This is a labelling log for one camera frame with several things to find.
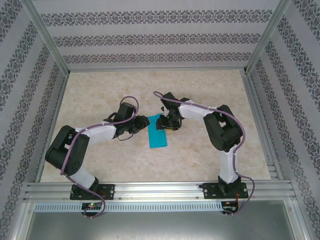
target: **metal extrusion bar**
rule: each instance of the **metal extrusion bar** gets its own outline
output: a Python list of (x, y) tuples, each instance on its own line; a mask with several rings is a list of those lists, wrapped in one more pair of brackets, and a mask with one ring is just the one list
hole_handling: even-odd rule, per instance
[[(248, 193), (252, 183), (244, 181)], [(112, 202), (205, 202), (232, 201), (234, 199), (204, 199), (199, 185), (203, 181), (191, 182), (110, 182), (115, 184)], [(71, 183), (29, 183), (23, 201), (25, 203), (73, 202), (70, 200)], [(253, 201), (295, 200), (296, 195), (290, 180), (257, 180)]]

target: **black bracket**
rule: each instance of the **black bracket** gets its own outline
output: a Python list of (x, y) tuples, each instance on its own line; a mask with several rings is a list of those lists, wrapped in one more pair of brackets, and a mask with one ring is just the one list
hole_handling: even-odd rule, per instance
[(218, 182), (207, 182), (199, 185), (199, 188), (203, 191), (204, 199), (235, 199), (238, 193), (239, 199), (247, 199), (248, 189), (244, 182), (240, 182), (237, 186), (229, 191), (228, 193), (223, 193), (219, 188)]
[[(98, 189), (95, 192), (102, 196), (104, 200), (113, 200), (115, 196), (115, 185), (99, 184)], [(70, 193), (70, 200), (100, 200), (100, 198), (73, 184)]]

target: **white enclosure wall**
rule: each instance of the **white enclosure wall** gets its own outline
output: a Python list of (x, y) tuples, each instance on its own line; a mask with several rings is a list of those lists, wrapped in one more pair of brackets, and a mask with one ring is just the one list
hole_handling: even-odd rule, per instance
[(320, 0), (292, 0), (279, 24), (289, 0), (21, 2), (0, 0), (0, 240), (43, 157), (68, 78), (62, 56), (74, 71), (251, 63), (276, 160), (320, 239)]

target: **black wire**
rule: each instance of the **black wire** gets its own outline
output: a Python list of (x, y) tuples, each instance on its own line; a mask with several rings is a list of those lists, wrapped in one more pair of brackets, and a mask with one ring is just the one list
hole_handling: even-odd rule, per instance
[(126, 138), (126, 139), (120, 139), (119, 136), (118, 136), (118, 140), (119, 140), (119, 141), (125, 141), (125, 140), (128, 140), (128, 139), (132, 138), (133, 135), (134, 135), (134, 133), (132, 133), (131, 136), (128, 137), (128, 138)]

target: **gray metal panel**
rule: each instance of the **gray metal panel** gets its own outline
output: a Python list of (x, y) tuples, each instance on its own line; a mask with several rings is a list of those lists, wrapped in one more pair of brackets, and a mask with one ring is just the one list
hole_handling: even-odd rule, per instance
[(28, 240), (293, 240), (283, 201), (251, 202), (235, 217), (218, 212), (34, 213)]

